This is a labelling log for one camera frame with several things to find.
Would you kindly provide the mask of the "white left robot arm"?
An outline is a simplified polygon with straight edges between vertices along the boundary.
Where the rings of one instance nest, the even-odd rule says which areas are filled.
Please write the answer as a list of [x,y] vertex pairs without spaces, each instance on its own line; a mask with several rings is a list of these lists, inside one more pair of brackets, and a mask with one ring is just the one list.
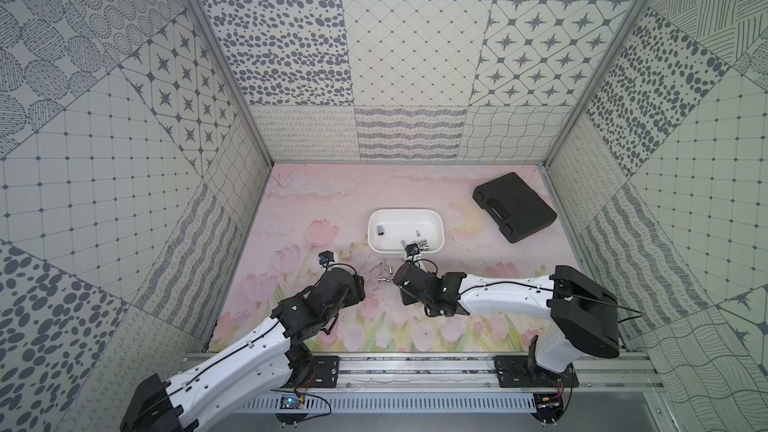
[[362,276],[344,265],[327,269],[224,351],[169,379],[142,381],[119,429],[208,431],[266,392],[310,383],[316,360],[305,341],[330,333],[340,311],[364,299]]

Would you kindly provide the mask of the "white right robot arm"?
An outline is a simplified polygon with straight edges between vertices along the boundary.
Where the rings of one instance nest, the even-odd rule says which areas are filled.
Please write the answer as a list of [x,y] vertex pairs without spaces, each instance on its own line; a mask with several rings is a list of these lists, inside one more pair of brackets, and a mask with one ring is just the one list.
[[407,262],[393,283],[405,305],[420,303],[429,317],[499,312],[550,320],[553,325],[530,348],[531,365],[551,374],[564,373],[586,355],[620,355],[616,295],[571,266],[558,265],[549,276],[513,280],[464,272],[439,276]]

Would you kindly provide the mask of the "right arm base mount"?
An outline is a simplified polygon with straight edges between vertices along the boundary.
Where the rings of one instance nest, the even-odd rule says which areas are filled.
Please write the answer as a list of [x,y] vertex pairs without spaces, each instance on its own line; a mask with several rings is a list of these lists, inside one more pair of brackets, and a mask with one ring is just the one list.
[[528,354],[498,355],[493,359],[494,370],[501,388],[576,388],[579,385],[572,364],[562,373],[549,371],[541,367],[536,360],[537,342],[535,336]]

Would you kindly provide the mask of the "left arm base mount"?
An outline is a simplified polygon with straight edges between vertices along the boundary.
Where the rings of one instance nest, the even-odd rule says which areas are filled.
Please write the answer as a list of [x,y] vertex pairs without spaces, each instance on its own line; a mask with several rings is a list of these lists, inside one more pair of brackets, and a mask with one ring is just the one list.
[[340,357],[314,355],[304,343],[292,345],[286,353],[291,371],[285,386],[291,389],[335,388],[338,382]]

